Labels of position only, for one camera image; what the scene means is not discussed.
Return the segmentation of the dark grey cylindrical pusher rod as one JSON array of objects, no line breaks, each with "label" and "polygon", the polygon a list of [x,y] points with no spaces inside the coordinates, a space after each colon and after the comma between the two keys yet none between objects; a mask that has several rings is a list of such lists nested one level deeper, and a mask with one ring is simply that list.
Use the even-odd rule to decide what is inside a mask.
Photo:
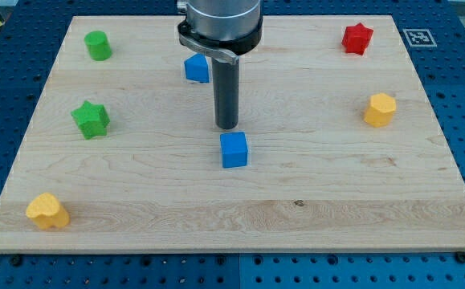
[{"label": "dark grey cylindrical pusher rod", "polygon": [[211,60],[214,117],[221,129],[235,128],[239,121],[239,64]]}]

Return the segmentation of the black clamp ring with lever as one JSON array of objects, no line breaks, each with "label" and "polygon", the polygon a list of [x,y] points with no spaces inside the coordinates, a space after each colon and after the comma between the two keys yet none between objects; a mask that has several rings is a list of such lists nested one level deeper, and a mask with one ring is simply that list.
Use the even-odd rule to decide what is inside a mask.
[{"label": "black clamp ring with lever", "polygon": [[260,18],[251,33],[227,41],[209,39],[198,34],[186,20],[177,25],[177,30],[182,46],[220,62],[236,65],[240,55],[252,51],[259,44],[262,37],[262,26],[263,17]]}]

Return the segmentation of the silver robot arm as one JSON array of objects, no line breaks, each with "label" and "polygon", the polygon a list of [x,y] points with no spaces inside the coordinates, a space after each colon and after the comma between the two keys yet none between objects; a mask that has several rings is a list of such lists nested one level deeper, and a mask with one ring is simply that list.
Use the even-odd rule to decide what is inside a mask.
[{"label": "silver robot arm", "polygon": [[262,38],[260,0],[185,0],[177,2],[185,15],[177,25],[179,43],[211,60],[216,125],[225,130],[239,122],[240,56],[254,50]]}]

